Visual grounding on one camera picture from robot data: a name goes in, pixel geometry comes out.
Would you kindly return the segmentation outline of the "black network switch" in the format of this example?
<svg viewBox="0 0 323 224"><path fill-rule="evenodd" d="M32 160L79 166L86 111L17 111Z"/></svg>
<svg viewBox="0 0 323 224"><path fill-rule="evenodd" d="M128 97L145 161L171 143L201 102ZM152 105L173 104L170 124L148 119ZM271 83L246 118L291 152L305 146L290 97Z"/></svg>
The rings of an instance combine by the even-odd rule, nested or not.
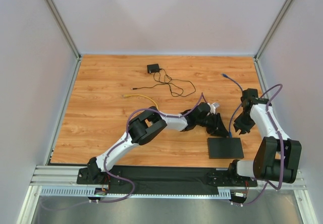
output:
<svg viewBox="0 0 323 224"><path fill-rule="evenodd" d="M243 159L244 153L240 138L208 138L210 159Z"/></svg>

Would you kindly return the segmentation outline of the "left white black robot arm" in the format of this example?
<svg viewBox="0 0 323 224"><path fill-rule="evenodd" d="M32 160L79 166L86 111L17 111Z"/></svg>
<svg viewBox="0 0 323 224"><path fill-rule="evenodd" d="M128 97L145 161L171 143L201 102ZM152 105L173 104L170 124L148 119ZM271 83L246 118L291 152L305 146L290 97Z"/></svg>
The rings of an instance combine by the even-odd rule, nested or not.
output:
<svg viewBox="0 0 323 224"><path fill-rule="evenodd" d="M88 183L103 184L107 180L107 171L130 150L152 141L163 130L186 132L196 126L205 127L211 136L228 137L229 132L223 124L221 115L216 112L217 103L199 103L177 115L158 111L155 106L137 110L134 118L129 118L122 137L103 154L89 160L84 169Z"/></svg>

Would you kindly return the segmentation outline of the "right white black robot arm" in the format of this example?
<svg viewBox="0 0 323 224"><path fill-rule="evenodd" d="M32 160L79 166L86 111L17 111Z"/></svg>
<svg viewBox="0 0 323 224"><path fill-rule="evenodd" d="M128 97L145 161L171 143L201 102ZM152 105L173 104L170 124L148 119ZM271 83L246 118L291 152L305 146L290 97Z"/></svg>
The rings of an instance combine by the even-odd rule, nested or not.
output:
<svg viewBox="0 0 323 224"><path fill-rule="evenodd" d="M253 161L235 160L237 175L266 181L276 190L283 183L295 182L302 146L282 129L272 101L260 97L257 89L248 88L242 91L241 107L233 123L235 131L246 134L257 126L262 141Z"/></svg>

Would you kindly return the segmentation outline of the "black power adapter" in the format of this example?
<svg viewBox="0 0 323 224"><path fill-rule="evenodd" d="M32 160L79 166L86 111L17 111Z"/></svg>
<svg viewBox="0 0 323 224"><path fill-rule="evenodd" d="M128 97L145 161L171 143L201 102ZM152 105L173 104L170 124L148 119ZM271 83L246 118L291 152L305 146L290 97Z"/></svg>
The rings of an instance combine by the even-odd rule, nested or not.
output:
<svg viewBox="0 0 323 224"><path fill-rule="evenodd" d="M160 72L159 64L150 64L150 65L147 65L146 67L147 67L147 73L148 74L153 74L153 73Z"/></svg>

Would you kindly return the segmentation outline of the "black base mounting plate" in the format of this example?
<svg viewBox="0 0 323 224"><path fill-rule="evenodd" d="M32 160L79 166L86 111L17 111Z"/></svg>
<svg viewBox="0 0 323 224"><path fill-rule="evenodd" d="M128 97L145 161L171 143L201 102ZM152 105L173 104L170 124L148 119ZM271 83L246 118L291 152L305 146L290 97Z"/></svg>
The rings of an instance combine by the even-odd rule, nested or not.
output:
<svg viewBox="0 0 323 224"><path fill-rule="evenodd" d="M218 187L257 187L257 182L248 177L239 177L232 167L215 169L207 167L157 167L116 165L110 173L121 177L109 177L107 173L97 174L92 180L87 168L79 169L77 184L109 185L111 194L128 194L135 185L134 194L152 195L215 195Z"/></svg>

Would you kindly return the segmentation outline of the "right aluminium frame post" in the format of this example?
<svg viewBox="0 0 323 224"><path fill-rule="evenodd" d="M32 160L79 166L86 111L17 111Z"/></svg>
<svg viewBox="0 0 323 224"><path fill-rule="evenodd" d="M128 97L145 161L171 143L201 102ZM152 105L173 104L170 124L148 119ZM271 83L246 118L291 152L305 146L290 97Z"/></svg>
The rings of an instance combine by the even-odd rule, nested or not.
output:
<svg viewBox="0 0 323 224"><path fill-rule="evenodd" d="M275 17L272 25L270 26L264 40L260 44L260 47L257 53L254 55L254 60L258 61L262 56L264 50L266 49L267 45L269 44L270 40L272 39L273 35L275 34L276 30L278 29L279 25L281 24L282 20L284 19L285 15L287 14L290 6L292 5L294 0L285 0L281 9L279 10L277 16Z"/></svg>

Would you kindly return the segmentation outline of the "aluminium frame post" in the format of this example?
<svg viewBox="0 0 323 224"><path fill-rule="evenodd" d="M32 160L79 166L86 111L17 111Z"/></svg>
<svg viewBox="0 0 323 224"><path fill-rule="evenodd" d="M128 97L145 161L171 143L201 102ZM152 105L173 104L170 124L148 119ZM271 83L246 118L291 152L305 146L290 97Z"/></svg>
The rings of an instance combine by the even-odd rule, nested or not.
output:
<svg viewBox="0 0 323 224"><path fill-rule="evenodd" d="M275 34L276 30L278 29L279 25L281 24L282 20L284 19L285 15L287 14L290 6L292 5L294 0L285 0L281 9L279 10L277 16L275 17L272 25L270 26L264 40L260 44L260 47L257 53L254 55L254 60L258 61L262 56L264 50L266 49L267 45L269 44L270 40L272 39L273 35Z"/></svg>
<svg viewBox="0 0 323 224"><path fill-rule="evenodd" d="M66 24L64 23L56 5L55 5L55 2L53 0L44 0L52 14L52 16L54 17L58 27L60 28L67 44L69 45L70 49L72 50L74 56L77 58L77 59L80 59L81 58L81 53L79 52L74 40L72 39L70 33L69 33L69 30L68 28L66 27Z"/></svg>

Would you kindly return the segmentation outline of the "aluminium front rail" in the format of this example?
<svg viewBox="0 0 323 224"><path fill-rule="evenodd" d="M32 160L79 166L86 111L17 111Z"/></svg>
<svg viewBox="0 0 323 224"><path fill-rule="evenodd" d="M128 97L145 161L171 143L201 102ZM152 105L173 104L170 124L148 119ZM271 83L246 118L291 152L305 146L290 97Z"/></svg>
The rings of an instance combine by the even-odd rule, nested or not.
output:
<svg viewBox="0 0 323 224"><path fill-rule="evenodd" d="M260 187L263 181L256 181L248 177L239 177L227 168L209 167L160 167L160 166L125 166L117 165L110 172L117 178L107 176L103 184L88 183L85 166L37 166L31 185L123 185L124 179L129 179L135 183L154 182L154 183L199 183L215 187Z"/></svg>

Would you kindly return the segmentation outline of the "left aluminium frame post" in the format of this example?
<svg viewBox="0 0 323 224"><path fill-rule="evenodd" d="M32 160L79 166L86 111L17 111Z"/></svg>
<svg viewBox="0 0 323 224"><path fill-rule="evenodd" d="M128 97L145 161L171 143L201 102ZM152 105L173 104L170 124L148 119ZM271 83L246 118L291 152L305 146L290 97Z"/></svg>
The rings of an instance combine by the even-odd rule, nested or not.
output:
<svg viewBox="0 0 323 224"><path fill-rule="evenodd" d="M79 52L74 40L72 39L70 33L69 33L69 30L68 28L66 27L66 24L64 23L56 5L55 5L55 2L53 0L44 0L52 14L52 16L54 17L58 27L60 28L67 44L69 45L70 49L72 50L74 56L77 58L77 59L80 59L81 58L81 53Z"/></svg>

